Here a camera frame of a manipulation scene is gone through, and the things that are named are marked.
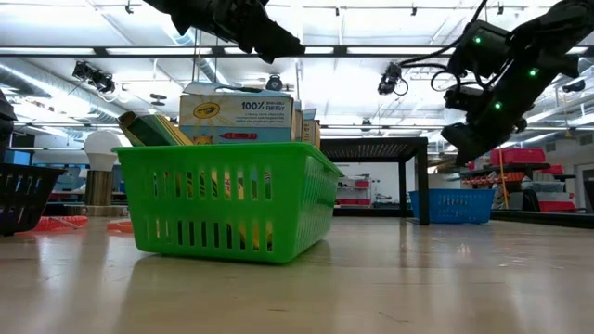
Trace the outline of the brass lamp with white bulb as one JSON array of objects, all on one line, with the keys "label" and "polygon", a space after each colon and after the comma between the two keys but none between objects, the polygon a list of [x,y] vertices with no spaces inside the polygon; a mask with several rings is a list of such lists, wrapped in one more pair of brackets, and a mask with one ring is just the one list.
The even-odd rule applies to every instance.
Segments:
[{"label": "brass lamp with white bulb", "polygon": [[126,203],[113,203],[113,167],[117,154],[112,150],[122,146],[120,137],[107,130],[96,131],[84,141],[81,153],[72,153],[67,162],[85,162],[84,194],[82,204],[66,204],[68,215],[87,217],[124,217],[128,215]]}]

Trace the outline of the black aluminium rig frame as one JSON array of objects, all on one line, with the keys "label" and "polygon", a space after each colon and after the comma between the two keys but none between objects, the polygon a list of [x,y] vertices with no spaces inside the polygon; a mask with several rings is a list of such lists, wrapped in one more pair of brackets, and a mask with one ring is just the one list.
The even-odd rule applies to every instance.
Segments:
[{"label": "black aluminium rig frame", "polygon": [[493,210],[491,219],[535,225],[594,229],[594,214]]}]

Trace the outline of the white shelf unit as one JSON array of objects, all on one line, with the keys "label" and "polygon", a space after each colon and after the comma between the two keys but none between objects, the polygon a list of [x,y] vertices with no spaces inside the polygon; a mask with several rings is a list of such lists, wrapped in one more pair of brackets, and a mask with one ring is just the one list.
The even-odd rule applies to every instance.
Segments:
[{"label": "white shelf unit", "polygon": [[371,186],[368,174],[341,177],[337,183],[335,204],[341,207],[370,207]]}]

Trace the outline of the black shelf rack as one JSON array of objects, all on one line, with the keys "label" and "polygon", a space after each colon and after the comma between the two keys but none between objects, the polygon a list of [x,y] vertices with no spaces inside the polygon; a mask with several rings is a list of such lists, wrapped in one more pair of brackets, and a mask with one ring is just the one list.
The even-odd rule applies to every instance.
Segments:
[{"label": "black shelf rack", "polygon": [[567,190],[572,179],[561,165],[544,163],[514,163],[493,165],[480,159],[468,164],[469,170],[460,175],[460,182],[472,188],[495,190],[495,210],[541,212],[539,201],[557,200],[575,203],[575,194]]}]

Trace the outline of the black light bar frame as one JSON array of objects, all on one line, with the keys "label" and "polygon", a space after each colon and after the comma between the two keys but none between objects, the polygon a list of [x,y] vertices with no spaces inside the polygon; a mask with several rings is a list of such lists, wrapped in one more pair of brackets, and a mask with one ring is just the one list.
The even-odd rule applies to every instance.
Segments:
[{"label": "black light bar frame", "polygon": [[[439,45],[308,45],[304,58],[415,58]],[[256,58],[234,45],[198,46],[0,46],[0,58]]]}]

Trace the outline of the computer monitor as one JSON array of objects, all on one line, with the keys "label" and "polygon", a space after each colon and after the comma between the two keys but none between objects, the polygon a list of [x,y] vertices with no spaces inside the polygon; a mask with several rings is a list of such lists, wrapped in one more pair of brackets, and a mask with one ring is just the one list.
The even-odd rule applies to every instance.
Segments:
[{"label": "computer monitor", "polygon": [[22,150],[7,150],[2,162],[28,166],[32,163],[32,153]]}]

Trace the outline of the small four-crayon box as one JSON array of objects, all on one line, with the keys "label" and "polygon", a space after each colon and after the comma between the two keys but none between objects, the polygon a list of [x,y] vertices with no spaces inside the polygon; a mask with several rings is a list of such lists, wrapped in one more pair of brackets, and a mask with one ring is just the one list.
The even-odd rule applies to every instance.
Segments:
[{"label": "small four-crayon box", "polygon": [[117,122],[133,147],[192,145],[177,127],[159,114],[137,115],[128,111]]}]

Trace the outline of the black plastic slotted basket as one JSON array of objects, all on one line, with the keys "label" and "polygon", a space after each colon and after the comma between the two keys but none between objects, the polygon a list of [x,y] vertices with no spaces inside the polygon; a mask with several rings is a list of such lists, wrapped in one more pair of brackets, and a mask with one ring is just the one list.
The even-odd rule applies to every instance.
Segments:
[{"label": "black plastic slotted basket", "polygon": [[64,169],[0,164],[0,236],[37,227]]}]

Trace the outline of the orange spiral wrist coil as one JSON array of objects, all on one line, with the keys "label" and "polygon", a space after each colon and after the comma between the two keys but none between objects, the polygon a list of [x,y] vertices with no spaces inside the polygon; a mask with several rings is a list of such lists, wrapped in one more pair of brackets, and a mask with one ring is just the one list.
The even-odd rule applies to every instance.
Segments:
[{"label": "orange spiral wrist coil", "polygon": [[88,223],[86,216],[42,216],[35,232],[51,232],[64,229],[79,229]]}]

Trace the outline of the silver ventilation duct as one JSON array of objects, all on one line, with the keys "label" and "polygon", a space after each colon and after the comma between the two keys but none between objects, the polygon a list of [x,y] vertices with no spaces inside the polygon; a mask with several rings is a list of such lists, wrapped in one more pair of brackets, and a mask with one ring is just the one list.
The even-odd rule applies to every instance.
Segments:
[{"label": "silver ventilation duct", "polygon": [[84,88],[83,83],[70,83],[55,74],[44,71],[21,59],[0,59],[0,78],[21,79],[48,94],[50,105],[68,116],[83,116],[92,112],[117,119],[126,112],[113,102],[107,102],[98,93]]}]

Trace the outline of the red storage bin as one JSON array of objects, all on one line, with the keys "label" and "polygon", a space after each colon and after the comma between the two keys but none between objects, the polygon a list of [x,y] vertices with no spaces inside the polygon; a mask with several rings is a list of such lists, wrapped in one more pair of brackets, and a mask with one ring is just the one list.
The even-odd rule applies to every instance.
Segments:
[{"label": "red storage bin", "polygon": [[490,161],[493,165],[544,163],[546,155],[541,148],[495,148],[490,151]]},{"label": "red storage bin", "polygon": [[577,210],[571,201],[543,200],[538,204],[542,212],[576,212]]}]

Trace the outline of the blue plastic slotted basket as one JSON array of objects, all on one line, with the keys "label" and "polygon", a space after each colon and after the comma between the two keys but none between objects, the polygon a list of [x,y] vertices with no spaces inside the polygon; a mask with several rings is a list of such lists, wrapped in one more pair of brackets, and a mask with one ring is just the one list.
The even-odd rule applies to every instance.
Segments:
[{"label": "blue plastic slotted basket", "polygon": [[430,224],[486,224],[490,220],[494,189],[431,188]]}]

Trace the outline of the black mesh monitor riser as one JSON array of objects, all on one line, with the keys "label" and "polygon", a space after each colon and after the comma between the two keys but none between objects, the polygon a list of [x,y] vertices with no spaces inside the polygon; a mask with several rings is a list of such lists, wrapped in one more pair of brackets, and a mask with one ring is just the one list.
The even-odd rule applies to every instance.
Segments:
[{"label": "black mesh monitor riser", "polygon": [[407,162],[415,159],[419,197],[419,225],[430,224],[428,139],[426,137],[364,137],[322,139],[321,151],[335,163],[390,162],[398,164],[399,209],[394,213],[378,212],[372,216],[407,217]]}]

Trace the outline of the green plastic slotted basket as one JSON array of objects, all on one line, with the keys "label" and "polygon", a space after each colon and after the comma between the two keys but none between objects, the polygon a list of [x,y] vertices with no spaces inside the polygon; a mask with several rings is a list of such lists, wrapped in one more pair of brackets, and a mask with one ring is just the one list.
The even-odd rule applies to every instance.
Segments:
[{"label": "green plastic slotted basket", "polygon": [[301,142],[117,148],[136,246],[289,263],[329,232],[342,172]]}]

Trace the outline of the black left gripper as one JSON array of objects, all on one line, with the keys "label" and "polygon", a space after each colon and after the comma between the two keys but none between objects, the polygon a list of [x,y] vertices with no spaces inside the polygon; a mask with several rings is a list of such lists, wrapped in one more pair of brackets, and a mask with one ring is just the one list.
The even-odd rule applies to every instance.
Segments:
[{"label": "black left gripper", "polygon": [[169,15],[180,34],[189,28],[210,33],[227,42],[239,42],[245,53],[254,52],[272,64],[276,58],[305,53],[301,40],[270,20],[261,0],[143,0]]}]

